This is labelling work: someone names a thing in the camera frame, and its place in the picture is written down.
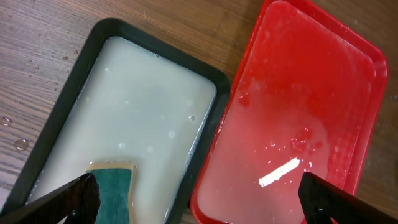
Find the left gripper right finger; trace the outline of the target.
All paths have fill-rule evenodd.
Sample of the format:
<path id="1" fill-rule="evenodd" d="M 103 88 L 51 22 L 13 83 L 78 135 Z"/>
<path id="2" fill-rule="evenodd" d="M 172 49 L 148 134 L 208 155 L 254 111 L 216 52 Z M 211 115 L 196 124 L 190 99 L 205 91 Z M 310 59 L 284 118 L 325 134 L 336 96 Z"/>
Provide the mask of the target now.
<path id="1" fill-rule="evenodd" d="M 304 172 L 298 196 L 308 224 L 397 224 L 397 219 L 311 172 Z"/>

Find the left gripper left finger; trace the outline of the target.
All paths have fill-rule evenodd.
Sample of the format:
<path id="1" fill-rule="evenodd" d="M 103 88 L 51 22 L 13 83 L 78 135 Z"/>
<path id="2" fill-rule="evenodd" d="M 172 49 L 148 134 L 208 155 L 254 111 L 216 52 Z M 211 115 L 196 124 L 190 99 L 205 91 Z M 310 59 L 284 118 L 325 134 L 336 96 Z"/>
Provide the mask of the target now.
<path id="1" fill-rule="evenodd" d="M 95 176 L 86 173 L 1 217 L 1 223 L 94 223 L 100 204 L 100 187 Z"/>

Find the green yellow sponge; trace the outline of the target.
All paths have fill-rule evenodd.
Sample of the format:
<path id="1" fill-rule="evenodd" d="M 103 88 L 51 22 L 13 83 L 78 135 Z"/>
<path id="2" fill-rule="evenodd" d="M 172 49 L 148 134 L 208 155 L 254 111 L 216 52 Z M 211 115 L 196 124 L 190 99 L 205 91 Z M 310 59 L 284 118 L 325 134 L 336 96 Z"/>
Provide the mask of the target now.
<path id="1" fill-rule="evenodd" d="M 126 161 L 92 162 L 87 172 L 94 175 L 99 185 L 100 206 L 96 224 L 133 224 L 135 213 L 132 202 L 137 167 Z"/>

